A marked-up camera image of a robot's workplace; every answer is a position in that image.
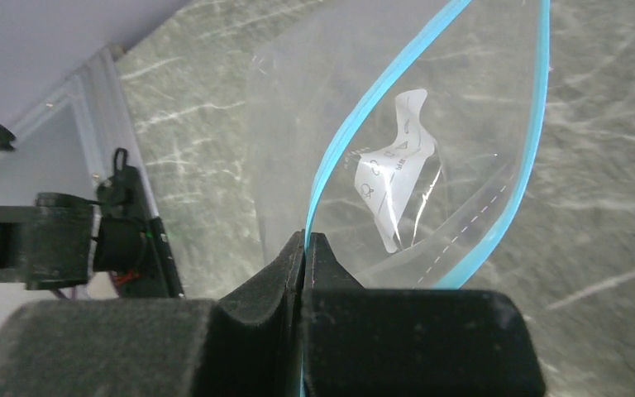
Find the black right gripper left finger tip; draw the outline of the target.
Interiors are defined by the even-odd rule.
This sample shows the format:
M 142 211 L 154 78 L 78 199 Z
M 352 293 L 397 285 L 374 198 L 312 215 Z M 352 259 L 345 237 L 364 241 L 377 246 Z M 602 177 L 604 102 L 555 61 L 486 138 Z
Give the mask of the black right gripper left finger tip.
M 0 327 L 0 396 L 297 396 L 304 234 L 221 299 L 41 300 Z

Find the clear zip bag blue zipper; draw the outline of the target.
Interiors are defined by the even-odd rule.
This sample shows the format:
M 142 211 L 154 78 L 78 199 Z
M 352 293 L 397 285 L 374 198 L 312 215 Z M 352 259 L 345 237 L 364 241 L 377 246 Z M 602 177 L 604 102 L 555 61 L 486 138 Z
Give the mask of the clear zip bag blue zipper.
M 454 289 L 535 160 L 548 1 L 330 1 L 258 48 L 247 131 L 260 244 L 325 235 L 368 288 Z

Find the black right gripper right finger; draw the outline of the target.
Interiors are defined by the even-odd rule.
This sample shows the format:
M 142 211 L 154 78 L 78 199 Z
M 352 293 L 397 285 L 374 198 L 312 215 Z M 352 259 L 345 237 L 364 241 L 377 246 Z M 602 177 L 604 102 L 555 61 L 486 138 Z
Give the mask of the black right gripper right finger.
M 308 396 L 543 396 L 518 307 L 479 289 L 368 289 L 321 233 L 305 251 Z

